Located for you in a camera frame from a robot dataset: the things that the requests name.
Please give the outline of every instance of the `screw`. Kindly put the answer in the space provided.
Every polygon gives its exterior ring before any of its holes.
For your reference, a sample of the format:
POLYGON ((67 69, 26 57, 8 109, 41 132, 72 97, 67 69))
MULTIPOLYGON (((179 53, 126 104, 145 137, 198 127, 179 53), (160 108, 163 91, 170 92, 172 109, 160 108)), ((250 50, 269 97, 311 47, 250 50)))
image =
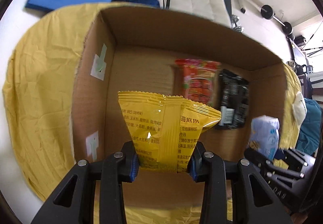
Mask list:
POLYGON ((243 166, 248 166, 250 163, 249 163, 249 161, 248 160, 246 160, 246 159, 241 159, 240 160, 240 163, 243 165, 243 166))
POLYGON ((211 158, 211 157, 214 156, 214 154, 211 151, 205 151, 204 156, 207 157, 207 158, 211 158))
POLYGON ((121 158, 123 157, 123 153, 121 151, 115 152, 113 155, 115 158, 121 158))
POLYGON ((87 161, 85 159, 82 159, 78 162, 79 166, 85 166, 87 164, 87 161))

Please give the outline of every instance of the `teal cloth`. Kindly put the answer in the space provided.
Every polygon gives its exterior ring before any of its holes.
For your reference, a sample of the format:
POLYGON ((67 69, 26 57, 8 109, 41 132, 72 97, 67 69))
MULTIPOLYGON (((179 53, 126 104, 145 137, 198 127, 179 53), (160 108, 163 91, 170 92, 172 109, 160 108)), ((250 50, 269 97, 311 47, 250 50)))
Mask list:
POLYGON ((300 128, 296 149, 311 155, 319 147, 322 113, 321 107, 315 100, 304 99, 307 114, 300 128))

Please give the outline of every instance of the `black snack package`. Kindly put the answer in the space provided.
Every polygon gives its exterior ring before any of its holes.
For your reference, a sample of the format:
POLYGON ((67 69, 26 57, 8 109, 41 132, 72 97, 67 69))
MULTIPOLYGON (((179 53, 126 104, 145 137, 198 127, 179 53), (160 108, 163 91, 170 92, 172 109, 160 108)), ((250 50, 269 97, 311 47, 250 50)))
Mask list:
POLYGON ((219 75, 221 120, 217 129, 235 129, 243 127, 248 114, 249 82, 228 70, 219 75))

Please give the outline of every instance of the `weight plate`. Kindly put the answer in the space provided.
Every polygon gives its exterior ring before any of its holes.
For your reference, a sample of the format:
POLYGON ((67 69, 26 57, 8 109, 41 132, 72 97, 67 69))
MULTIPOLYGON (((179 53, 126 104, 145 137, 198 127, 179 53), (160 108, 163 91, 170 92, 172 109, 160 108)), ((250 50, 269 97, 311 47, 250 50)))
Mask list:
POLYGON ((263 5, 260 10, 261 16, 265 19, 272 19, 274 14, 274 11, 272 7, 269 5, 263 5))
POLYGON ((291 40, 295 40, 295 35, 293 33, 287 35, 291 40))
POLYGON ((283 33, 285 33, 285 35, 290 35, 293 32, 292 25, 287 21, 283 23, 285 25, 285 26, 282 26, 283 33))

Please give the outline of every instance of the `yellow cloth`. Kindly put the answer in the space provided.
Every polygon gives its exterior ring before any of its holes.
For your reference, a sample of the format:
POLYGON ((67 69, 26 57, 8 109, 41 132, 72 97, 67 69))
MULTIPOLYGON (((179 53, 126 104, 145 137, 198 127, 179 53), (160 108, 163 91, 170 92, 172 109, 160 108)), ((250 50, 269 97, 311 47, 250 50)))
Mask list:
MULTIPOLYGON (((48 13, 24 34, 9 60, 3 93, 12 146, 27 183, 43 201, 74 165, 70 114, 84 38, 101 9, 121 5, 126 4, 84 4, 48 13)), ((295 146, 298 135, 291 117, 294 78, 286 92, 284 146, 295 146)), ((193 223, 200 209, 127 207, 126 213, 128 223, 193 223)))
MULTIPOLYGON (((279 148, 294 148, 296 146, 300 128, 297 126, 294 118, 292 106, 297 92, 301 92, 301 83, 295 72, 286 64, 284 65, 284 71, 287 80, 287 90, 285 94, 283 129, 281 131, 278 146, 279 148)), ((285 169, 288 167, 282 160, 275 160, 274 164, 285 169)))

